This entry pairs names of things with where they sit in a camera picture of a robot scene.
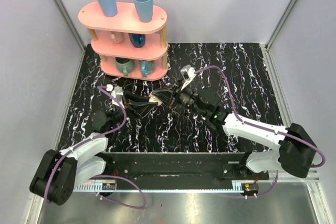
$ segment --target dark blue mug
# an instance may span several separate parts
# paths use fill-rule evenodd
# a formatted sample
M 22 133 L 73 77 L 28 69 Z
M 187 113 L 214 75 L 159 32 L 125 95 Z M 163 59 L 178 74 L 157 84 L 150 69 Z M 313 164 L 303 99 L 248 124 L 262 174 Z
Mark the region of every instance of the dark blue mug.
M 145 34 L 129 34 L 131 43 L 134 47 L 143 47 L 146 43 Z

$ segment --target black marble tabletop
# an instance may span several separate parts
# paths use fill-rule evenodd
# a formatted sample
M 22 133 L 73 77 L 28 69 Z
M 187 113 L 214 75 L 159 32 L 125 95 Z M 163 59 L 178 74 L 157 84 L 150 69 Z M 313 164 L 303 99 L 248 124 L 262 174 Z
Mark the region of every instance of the black marble tabletop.
M 104 74 L 98 55 L 88 45 L 58 148 L 90 135 L 92 111 L 111 110 L 110 99 L 99 92 L 98 86 L 119 85 L 136 94 L 149 95 L 153 89 L 181 79 L 180 68 L 189 64 L 196 70 L 209 65 L 221 67 L 230 81 L 240 115 L 280 125 L 280 112 L 262 56 L 255 43 L 170 44 L 167 75 L 158 81 L 141 81 Z M 195 91 L 213 88 L 223 106 L 229 106 L 227 88 L 216 70 L 200 73 L 190 87 Z M 159 106 L 146 118 L 128 120 L 107 152 L 245 152 L 264 148 L 235 136 L 219 136 L 199 116 L 184 108 Z

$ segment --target shelf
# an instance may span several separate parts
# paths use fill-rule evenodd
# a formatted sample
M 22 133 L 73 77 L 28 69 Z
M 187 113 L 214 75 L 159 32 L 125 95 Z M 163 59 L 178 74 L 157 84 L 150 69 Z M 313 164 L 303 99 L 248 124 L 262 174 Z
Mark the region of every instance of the shelf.
M 167 13 L 154 5 L 153 19 L 141 22 L 133 3 L 117 2 L 118 14 L 106 17 L 98 2 L 84 6 L 78 14 L 79 21 L 87 28 L 108 31 L 121 31 L 133 34 L 152 34 L 161 30 L 167 22 Z
M 149 74 L 147 77 L 142 76 L 140 63 L 138 60 L 135 61 L 135 67 L 132 72 L 128 74 L 128 76 L 124 76 L 123 73 L 119 72 L 116 67 L 115 57 L 108 57 L 106 62 L 100 62 L 101 70 L 110 75 L 116 77 L 125 77 L 139 80 L 147 80 L 147 81 L 156 81 L 161 79 L 167 73 L 167 69 L 162 69 L 162 59 L 157 59 L 155 61 L 155 72 Z
M 159 34 L 147 34 L 146 43 L 141 48 L 135 48 L 128 34 L 124 34 L 125 40 L 120 44 L 113 43 L 110 31 L 100 31 L 97 33 L 98 40 L 91 41 L 93 50 L 99 55 L 118 56 L 121 58 L 156 60 L 161 58 L 166 52 L 165 48 L 160 46 Z

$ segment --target teal mug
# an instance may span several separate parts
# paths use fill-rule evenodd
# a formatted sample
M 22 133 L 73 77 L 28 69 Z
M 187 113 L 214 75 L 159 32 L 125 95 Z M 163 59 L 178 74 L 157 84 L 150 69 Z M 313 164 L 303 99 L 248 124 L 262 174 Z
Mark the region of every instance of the teal mug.
M 147 77 L 147 75 L 154 73 L 155 71 L 155 61 L 140 60 L 140 67 L 142 76 Z
M 116 58 L 117 69 L 124 74 L 124 76 L 128 76 L 130 72 L 133 71 L 135 62 L 131 59 L 126 58 Z

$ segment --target three-tier shelf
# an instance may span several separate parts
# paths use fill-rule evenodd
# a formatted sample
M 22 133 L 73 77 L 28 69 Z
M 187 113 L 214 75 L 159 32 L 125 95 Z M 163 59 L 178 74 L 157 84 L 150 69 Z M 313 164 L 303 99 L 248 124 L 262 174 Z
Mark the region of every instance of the three-tier shelf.
M 136 14 L 133 3 L 117 2 L 118 14 L 106 17 L 98 2 L 84 6 L 79 14 L 79 21 L 88 29 L 93 50 L 100 56 L 102 71 L 110 76 L 126 77 L 140 80 L 159 80 L 167 73 L 167 31 L 166 12 L 154 5 L 153 19 L 144 23 Z M 124 41 L 115 44 L 111 32 L 122 32 Z M 146 43 L 135 48 L 127 33 L 145 34 Z M 135 67 L 128 76 L 124 76 L 116 67 L 116 57 L 135 60 Z M 142 76 L 139 60 L 155 60 L 155 71 L 147 77 Z

